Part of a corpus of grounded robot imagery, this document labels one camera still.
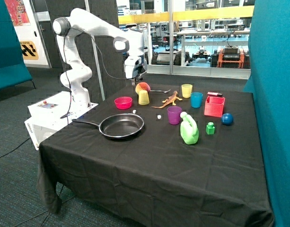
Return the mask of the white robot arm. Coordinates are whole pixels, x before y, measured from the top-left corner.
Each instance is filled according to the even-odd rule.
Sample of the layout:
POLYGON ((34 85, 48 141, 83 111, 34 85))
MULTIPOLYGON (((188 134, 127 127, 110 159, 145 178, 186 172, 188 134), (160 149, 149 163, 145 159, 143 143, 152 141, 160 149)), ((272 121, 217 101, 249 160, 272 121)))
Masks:
POLYGON ((113 47, 117 52, 128 53, 124 62, 127 79, 135 79, 147 71, 147 61, 144 57, 143 33, 129 29, 123 31, 97 16, 83 10, 73 9, 69 17, 54 20, 53 29, 56 33, 58 47, 63 61, 71 66, 61 75, 61 82, 71 90, 71 104, 77 109, 90 106, 88 90, 82 83, 92 77, 92 70, 81 60, 75 43, 75 37, 85 33, 93 36, 113 37, 113 47))

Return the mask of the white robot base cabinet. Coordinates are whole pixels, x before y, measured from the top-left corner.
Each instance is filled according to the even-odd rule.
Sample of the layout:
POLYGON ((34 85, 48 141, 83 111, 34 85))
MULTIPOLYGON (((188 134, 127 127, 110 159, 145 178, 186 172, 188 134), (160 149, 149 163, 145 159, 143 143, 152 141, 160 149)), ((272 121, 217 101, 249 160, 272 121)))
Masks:
POLYGON ((25 121, 25 126, 35 149, 39 150, 42 141, 67 126, 72 119, 79 118, 96 106, 96 103, 90 103, 86 107, 76 107, 67 91, 29 105, 31 117, 25 121))

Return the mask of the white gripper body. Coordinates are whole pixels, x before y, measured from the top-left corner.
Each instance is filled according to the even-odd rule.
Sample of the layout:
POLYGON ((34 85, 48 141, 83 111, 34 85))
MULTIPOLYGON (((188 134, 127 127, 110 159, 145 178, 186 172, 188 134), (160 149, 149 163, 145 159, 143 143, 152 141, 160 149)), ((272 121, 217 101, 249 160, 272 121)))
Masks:
POLYGON ((128 56, 124 61, 124 71, 127 79, 142 77, 147 72, 147 61, 144 55, 128 56))

